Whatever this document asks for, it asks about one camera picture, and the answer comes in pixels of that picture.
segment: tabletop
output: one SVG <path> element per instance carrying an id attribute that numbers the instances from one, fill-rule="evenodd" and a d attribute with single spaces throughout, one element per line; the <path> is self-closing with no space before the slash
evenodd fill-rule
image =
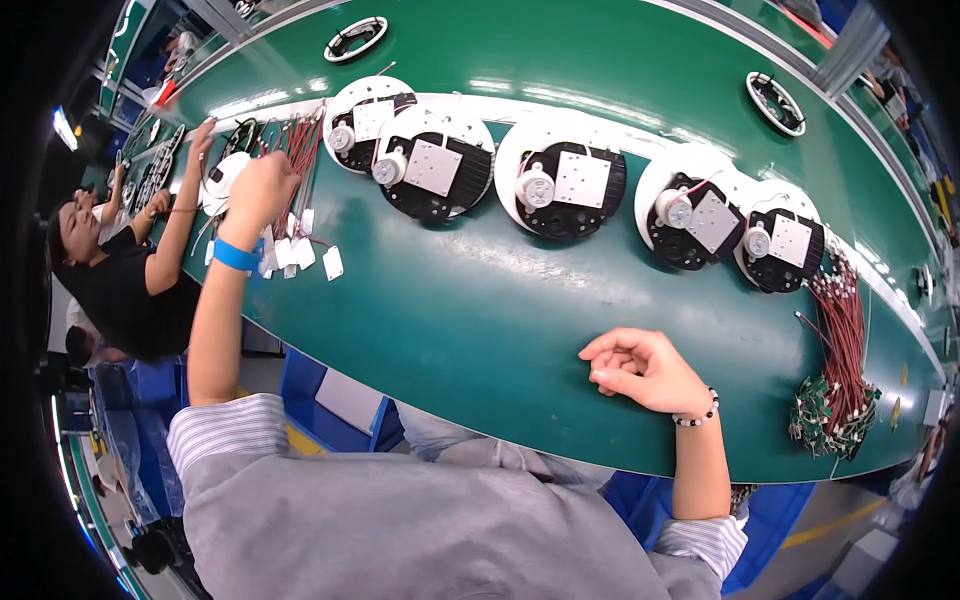
<path id="1" fill-rule="evenodd" d="M 356 62 L 325 62 L 318 40 L 370 14 L 390 20 L 387 37 Z M 530 19 L 551 35 L 529 43 L 513 23 Z M 566 41 L 606 39 L 623 23 L 630 35 L 619 46 Z M 471 33 L 464 35 L 467 24 Z M 193 127 L 218 108 L 278 89 L 288 90 L 287 103 L 331 95 L 392 60 L 389 74 L 417 92 L 566 106 L 718 146 L 743 173 L 802 187 L 834 232 L 902 282 L 900 293 L 916 305 L 918 319 L 944 318 L 942 306 L 921 305 L 905 284 L 913 267 L 933 256 L 917 218 L 835 108 L 757 50 L 652 3 L 349 2 L 227 56 L 161 118 Z M 806 135 L 784 139 L 757 118 L 743 90 L 752 70 L 776 72 L 803 106 Z M 509 129 L 488 125 L 497 141 Z M 181 148 L 174 185 L 184 158 Z M 812 314 L 810 299 L 761 294 L 733 264 L 684 274 L 658 266 L 633 215 L 636 181 L 648 161 L 626 161 L 628 186 L 616 215 L 590 238 L 557 244 L 525 233 L 492 189 L 461 217 L 424 227 L 391 208 L 369 178 L 321 153 L 310 199 L 314 236 L 340 248 L 345 274 L 327 281 L 318 265 L 292 279 L 253 280 L 244 314 L 329 367 L 470 429 L 585 462 L 672 475 L 669 419 L 624 397 L 598 395 L 588 365 L 576 357 L 611 328 L 659 329 L 721 396 L 734 481 L 821 480 L 910 458 L 923 441 L 926 394 L 941 381 L 894 309 L 861 285 L 872 332 L 865 378 L 885 393 L 879 423 L 854 461 L 811 458 L 786 433 L 794 393 L 823 367 L 815 334 L 793 316 Z M 158 224 L 155 239 L 162 229 Z M 200 281 L 203 258 L 199 248 L 183 262 Z M 898 397 L 893 430 L 889 415 Z"/>

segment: beaded bracelet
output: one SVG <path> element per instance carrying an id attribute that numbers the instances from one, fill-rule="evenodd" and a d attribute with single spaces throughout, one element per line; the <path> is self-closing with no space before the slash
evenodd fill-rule
<path id="1" fill-rule="evenodd" d="M 710 406 L 710 410 L 707 411 L 707 414 L 700 419 L 681 419 L 677 417 L 676 414 L 672 416 L 673 422 L 677 423 L 680 427 L 695 427 L 697 425 L 702 425 L 705 420 L 713 417 L 716 414 L 717 409 L 720 407 L 720 396 L 717 395 L 717 391 L 707 386 L 707 389 L 710 390 L 710 395 L 713 396 L 713 405 Z"/>

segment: blue wristband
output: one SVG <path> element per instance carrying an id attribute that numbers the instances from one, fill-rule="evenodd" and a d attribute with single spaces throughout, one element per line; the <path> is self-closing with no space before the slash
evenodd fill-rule
<path id="1" fill-rule="evenodd" d="M 263 239 L 257 240 L 253 252 L 243 252 L 231 246 L 219 237 L 213 242 L 213 257 L 221 263 L 237 271 L 257 271 L 260 264 L 260 249 L 263 248 Z"/>

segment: hand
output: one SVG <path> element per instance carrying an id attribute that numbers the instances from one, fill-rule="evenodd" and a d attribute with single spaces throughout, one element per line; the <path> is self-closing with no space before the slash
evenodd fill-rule
<path id="1" fill-rule="evenodd" d="M 147 218 L 153 220 L 154 217 L 160 212 L 166 212 L 167 208 L 170 207 L 170 190 L 157 190 L 154 196 L 147 202 L 147 205 L 143 207 L 143 212 L 146 213 Z"/>
<path id="2" fill-rule="evenodd" d="M 286 208 L 298 183 L 300 176 L 293 172 L 283 152 L 251 160 L 230 187 L 230 228 L 240 227 L 259 235 Z"/>
<path id="3" fill-rule="evenodd" d="M 213 138 L 210 137 L 210 132 L 213 131 L 213 127 L 217 124 L 217 120 L 213 117 L 203 121 L 200 126 L 193 132 L 193 141 L 190 142 L 190 152 L 188 159 L 190 164 L 200 164 L 203 166 L 204 160 L 210 154 L 210 147 L 213 146 Z"/>
<path id="4" fill-rule="evenodd" d="M 659 331 L 618 328 L 580 350 L 600 394 L 623 394 L 658 413 L 700 419 L 713 404 L 707 386 Z"/>

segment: black shirt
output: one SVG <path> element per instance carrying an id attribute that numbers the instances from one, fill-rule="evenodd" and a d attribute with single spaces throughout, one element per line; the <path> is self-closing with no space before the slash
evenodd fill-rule
<path id="1" fill-rule="evenodd" d="M 57 273 L 97 327 L 107 345 L 140 360 L 179 354 L 190 342 L 200 284 L 180 274 L 169 290 L 147 292 L 147 256 L 133 229 L 124 228 L 101 247 L 107 253 L 95 267 L 76 265 Z"/>

